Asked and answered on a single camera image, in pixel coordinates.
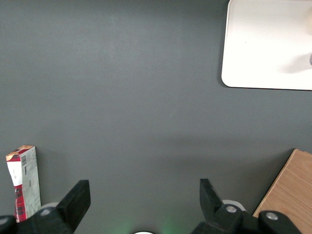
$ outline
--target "red plaid packaging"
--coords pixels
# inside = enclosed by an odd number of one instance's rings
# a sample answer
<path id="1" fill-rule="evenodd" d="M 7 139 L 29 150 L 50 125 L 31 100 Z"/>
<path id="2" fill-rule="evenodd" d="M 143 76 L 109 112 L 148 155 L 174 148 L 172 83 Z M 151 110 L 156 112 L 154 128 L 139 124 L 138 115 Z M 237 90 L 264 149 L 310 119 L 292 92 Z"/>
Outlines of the red plaid packaging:
<path id="1" fill-rule="evenodd" d="M 6 162 L 15 188 L 16 221 L 22 222 L 41 207 L 35 146 L 19 147 Z"/>

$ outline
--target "white plastic board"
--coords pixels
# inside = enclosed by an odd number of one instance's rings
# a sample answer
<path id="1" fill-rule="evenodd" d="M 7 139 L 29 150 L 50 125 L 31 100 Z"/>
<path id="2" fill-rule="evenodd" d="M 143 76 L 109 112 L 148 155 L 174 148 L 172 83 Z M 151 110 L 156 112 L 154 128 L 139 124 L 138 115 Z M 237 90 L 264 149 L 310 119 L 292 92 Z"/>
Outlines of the white plastic board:
<path id="1" fill-rule="evenodd" d="M 312 90 L 312 0 L 230 0 L 222 80 Z"/>

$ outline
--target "screw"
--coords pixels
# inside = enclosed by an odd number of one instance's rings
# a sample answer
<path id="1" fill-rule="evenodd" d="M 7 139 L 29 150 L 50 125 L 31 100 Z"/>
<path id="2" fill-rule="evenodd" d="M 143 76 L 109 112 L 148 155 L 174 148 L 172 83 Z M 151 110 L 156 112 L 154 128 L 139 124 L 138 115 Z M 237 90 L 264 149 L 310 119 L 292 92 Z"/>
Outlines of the screw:
<path id="1" fill-rule="evenodd" d="M 50 211 L 48 209 L 44 209 L 41 213 L 40 216 L 45 216 L 48 215 L 50 213 Z"/>
<path id="2" fill-rule="evenodd" d="M 278 220 L 278 216 L 272 212 L 267 212 L 265 216 L 270 220 Z"/>
<path id="3" fill-rule="evenodd" d="M 9 218 L 2 218 L 0 219 L 0 225 L 5 224 L 7 221 L 9 221 Z"/>
<path id="4" fill-rule="evenodd" d="M 237 209 L 234 206 L 227 206 L 226 210 L 230 213 L 235 213 Z"/>

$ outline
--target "wooden block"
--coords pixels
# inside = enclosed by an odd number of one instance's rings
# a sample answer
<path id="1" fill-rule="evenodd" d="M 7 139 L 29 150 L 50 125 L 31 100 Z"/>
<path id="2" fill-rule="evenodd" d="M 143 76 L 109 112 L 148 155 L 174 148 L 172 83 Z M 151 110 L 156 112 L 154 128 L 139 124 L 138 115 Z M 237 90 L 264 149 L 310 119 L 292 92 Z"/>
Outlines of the wooden block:
<path id="1" fill-rule="evenodd" d="M 287 215 L 303 234 L 312 233 L 312 155 L 295 149 L 253 214 Z"/>

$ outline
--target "gray table surface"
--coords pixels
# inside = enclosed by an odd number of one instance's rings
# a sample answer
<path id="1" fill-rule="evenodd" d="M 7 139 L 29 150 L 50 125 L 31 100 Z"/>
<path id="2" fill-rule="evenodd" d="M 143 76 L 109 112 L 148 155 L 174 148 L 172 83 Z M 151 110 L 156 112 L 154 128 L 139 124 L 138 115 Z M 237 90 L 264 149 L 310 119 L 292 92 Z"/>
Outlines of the gray table surface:
<path id="1" fill-rule="evenodd" d="M 190 233 L 200 178 L 252 213 L 292 149 L 312 152 L 312 93 L 226 87 L 226 9 L 1 1 L 0 215 L 14 210 L 4 156 L 23 144 L 37 147 L 43 204 L 90 180 L 77 234 Z"/>

